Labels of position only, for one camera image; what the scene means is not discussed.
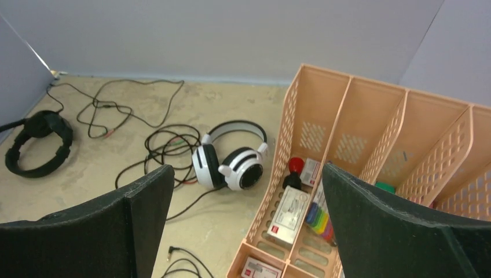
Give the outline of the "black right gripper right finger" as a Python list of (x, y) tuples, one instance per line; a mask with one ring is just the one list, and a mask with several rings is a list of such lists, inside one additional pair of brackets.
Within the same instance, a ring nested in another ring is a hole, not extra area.
[(377, 188), (327, 163), (329, 216), (346, 277), (489, 277), (490, 223)]

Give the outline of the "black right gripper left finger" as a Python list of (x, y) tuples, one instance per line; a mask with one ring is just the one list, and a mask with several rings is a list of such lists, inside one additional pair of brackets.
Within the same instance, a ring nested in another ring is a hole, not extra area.
[(2, 277), (151, 277), (174, 169), (36, 221), (1, 224)]

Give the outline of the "white and black headphones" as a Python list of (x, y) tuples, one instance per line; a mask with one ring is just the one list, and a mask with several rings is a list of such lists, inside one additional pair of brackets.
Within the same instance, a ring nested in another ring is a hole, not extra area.
[[(220, 162), (213, 143), (220, 136), (235, 131), (253, 133), (262, 143), (258, 149), (237, 148)], [(208, 189), (227, 187), (243, 191), (261, 179), (268, 149), (268, 137), (262, 126), (248, 120), (231, 120), (215, 126), (202, 137), (201, 145), (192, 154), (192, 166), (198, 183)]]

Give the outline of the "green cap object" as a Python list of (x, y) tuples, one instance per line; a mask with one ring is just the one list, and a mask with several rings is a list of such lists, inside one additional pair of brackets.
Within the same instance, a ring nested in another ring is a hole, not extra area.
[(392, 194), (395, 194), (395, 188), (393, 186), (391, 186), (390, 184), (387, 184), (387, 183), (384, 183), (384, 182), (380, 182), (380, 181), (377, 181), (375, 183), (375, 186), (377, 188), (380, 188), (384, 191), (387, 191), (387, 192), (390, 192)]

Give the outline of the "large white staples box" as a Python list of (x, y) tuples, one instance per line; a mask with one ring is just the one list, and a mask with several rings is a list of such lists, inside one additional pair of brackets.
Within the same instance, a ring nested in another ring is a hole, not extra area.
[(267, 229), (268, 239), (291, 248), (302, 226), (303, 216), (309, 208), (310, 194), (287, 186), (275, 209)]

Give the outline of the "small white box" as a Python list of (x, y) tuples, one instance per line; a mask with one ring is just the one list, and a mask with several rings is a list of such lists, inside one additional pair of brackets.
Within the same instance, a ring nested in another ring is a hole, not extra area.
[(307, 158), (300, 174), (302, 184), (314, 187), (318, 173), (320, 171), (320, 166), (321, 163), (319, 161)]

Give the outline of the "peach plastic file organizer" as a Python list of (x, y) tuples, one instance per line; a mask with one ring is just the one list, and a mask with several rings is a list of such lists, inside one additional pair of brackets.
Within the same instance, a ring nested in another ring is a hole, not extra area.
[(332, 163), (428, 208), (490, 223), (490, 108), (373, 79), (302, 65), (288, 88), (272, 174), (227, 277), (248, 257), (282, 277), (346, 277), (335, 245), (302, 221), (291, 248), (266, 238), (293, 157)]

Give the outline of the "white box in front tray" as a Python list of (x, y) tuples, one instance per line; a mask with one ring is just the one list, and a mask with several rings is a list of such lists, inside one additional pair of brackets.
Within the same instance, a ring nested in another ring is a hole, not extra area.
[(280, 278), (282, 274), (281, 269), (252, 257), (247, 258), (241, 271), (242, 278)]

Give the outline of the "black headband headset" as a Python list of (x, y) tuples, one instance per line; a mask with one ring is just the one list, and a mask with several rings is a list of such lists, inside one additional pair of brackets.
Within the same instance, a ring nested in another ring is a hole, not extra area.
[[(59, 112), (38, 111), (30, 117), (2, 125), (1, 132), (19, 126), (22, 130), (5, 154), (5, 166), (11, 173), (29, 179), (42, 178), (56, 171), (68, 159), (74, 141), (74, 131)], [(44, 164), (25, 169), (20, 164), (21, 152), (32, 151), (35, 147), (47, 147), (54, 154)]]

